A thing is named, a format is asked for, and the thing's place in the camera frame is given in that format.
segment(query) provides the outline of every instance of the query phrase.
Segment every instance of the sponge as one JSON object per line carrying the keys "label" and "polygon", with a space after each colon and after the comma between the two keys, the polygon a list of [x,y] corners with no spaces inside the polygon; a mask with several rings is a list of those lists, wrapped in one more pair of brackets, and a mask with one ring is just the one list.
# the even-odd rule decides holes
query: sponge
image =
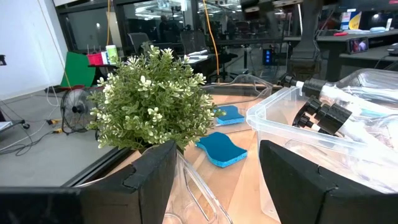
{"label": "sponge", "polygon": [[215,132],[200,138],[196,146],[203,149],[210,162],[218,167],[227,167],[248,156],[248,151],[235,146],[229,137]]}
{"label": "sponge", "polygon": [[227,124],[237,124],[244,122],[244,116],[239,114],[238,108],[236,106],[219,106],[217,109],[226,112],[226,115],[219,116],[216,118],[217,123],[220,125],[227,125]]}

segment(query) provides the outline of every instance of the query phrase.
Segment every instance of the green leaves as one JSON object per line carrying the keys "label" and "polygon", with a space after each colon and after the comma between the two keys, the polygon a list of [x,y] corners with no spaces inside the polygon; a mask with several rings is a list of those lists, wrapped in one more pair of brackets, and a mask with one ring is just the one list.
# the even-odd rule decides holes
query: green leaves
{"label": "green leaves", "polygon": [[143,48],[144,55],[129,58],[127,65],[118,62],[114,75],[98,81],[103,91],[90,97],[97,120],[88,128],[99,129],[100,146],[141,149],[175,139],[184,148],[223,112],[215,111],[211,96],[200,88],[205,77],[180,59],[173,61],[172,50]]}

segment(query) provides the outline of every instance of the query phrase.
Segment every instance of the clear plastic bin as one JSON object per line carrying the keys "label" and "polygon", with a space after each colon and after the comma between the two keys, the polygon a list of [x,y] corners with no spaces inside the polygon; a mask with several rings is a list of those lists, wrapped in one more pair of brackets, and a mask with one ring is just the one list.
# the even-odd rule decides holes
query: clear plastic bin
{"label": "clear plastic bin", "polygon": [[[382,193],[398,191],[398,154],[366,144],[292,126],[297,111],[308,100],[297,87],[283,88],[248,110],[247,122],[258,142],[270,140],[339,175]],[[279,221],[260,172],[262,211]]]}
{"label": "clear plastic bin", "polygon": [[207,85],[202,88],[213,95],[213,101],[217,106],[236,106],[238,113],[245,116],[245,122],[228,125],[219,124],[215,119],[215,128],[210,129],[208,134],[250,130],[251,127],[246,122],[247,110],[272,93],[271,83],[252,75],[238,75],[231,83]]}
{"label": "clear plastic bin", "polygon": [[230,224],[230,217],[189,162],[177,152],[163,224]]}

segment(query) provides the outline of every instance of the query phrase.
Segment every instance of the desk fan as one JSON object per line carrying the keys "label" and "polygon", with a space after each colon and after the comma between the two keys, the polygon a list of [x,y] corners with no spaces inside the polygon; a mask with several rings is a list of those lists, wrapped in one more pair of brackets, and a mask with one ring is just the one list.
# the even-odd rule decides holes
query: desk fan
{"label": "desk fan", "polygon": [[61,100],[62,131],[65,134],[87,131],[86,125],[95,120],[90,111],[95,104],[87,99],[91,93],[84,88],[68,90]]}

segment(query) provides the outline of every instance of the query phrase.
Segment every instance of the wooden table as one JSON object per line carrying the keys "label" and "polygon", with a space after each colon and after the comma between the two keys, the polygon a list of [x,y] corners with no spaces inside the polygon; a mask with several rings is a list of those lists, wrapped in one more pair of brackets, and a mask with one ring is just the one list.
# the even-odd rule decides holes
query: wooden table
{"label": "wooden table", "polygon": [[[235,101],[242,100],[244,97],[215,95],[213,99],[215,103],[221,103],[230,101],[232,98]],[[228,136],[235,145],[248,150],[247,158],[231,166],[220,168],[213,165],[207,159],[206,153],[195,147],[193,143],[186,147],[184,156],[197,170],[235,224],[279,223],[261,211],[259,193],[259,172],[261,169],[257,153],[256,132],[247,130],[231,133]],[[139,152],[136,151],[109,174],[130,164],[140,156]]]}

